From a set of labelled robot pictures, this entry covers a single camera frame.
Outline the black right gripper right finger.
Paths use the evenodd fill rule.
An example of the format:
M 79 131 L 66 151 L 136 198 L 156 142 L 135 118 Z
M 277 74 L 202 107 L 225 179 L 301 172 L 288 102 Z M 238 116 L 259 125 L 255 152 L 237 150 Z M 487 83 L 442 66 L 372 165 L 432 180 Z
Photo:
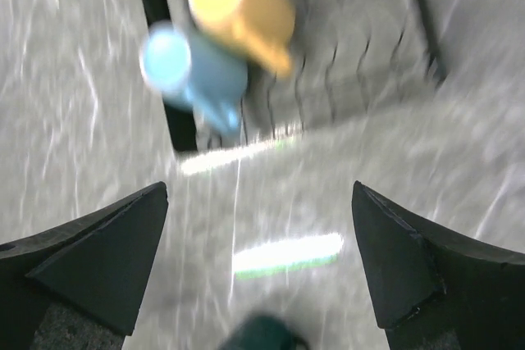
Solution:
M 522 349 L 524 255 L 421 217 L 357 181 L 352 215 L 391 349 Z

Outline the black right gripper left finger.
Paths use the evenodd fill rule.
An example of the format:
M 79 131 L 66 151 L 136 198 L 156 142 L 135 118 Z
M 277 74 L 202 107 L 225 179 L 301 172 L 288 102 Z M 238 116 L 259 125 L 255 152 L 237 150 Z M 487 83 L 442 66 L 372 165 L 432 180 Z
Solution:
M 167 218 L 151 184 L 1 246 L 3 349 L 120 349 L 135 330 Z

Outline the dark green ceramic mug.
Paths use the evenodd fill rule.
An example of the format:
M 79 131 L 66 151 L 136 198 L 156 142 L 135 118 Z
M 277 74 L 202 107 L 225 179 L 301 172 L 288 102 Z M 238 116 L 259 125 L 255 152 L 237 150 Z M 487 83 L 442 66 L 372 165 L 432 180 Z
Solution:
M 218 349 L 295 350 L 310 349 L 310 346 L 282 319 L 269 314 L 252 314 L 234 328 Z

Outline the light blue ceramic mug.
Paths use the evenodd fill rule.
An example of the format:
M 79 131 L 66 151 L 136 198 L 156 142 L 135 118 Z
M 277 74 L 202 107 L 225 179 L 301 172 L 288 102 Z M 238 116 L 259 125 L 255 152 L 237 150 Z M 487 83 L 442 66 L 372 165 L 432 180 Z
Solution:
M 247 62 L 202 32 L 169 21 L 153 25 L 140 47 L 139 67 L 146 85 L 173 107 L 200 113 L 222 135 L 240 130 Z

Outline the yellow ceramic mug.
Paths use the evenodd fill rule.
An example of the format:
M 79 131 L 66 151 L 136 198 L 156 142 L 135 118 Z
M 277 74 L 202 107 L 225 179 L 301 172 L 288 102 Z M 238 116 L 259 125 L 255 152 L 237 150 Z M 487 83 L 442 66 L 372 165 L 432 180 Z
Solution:
M 196 25 L 216 41 L 278 78 L 291 74 L 295 9 L 290 0 L 188 0 L 188 4 Z

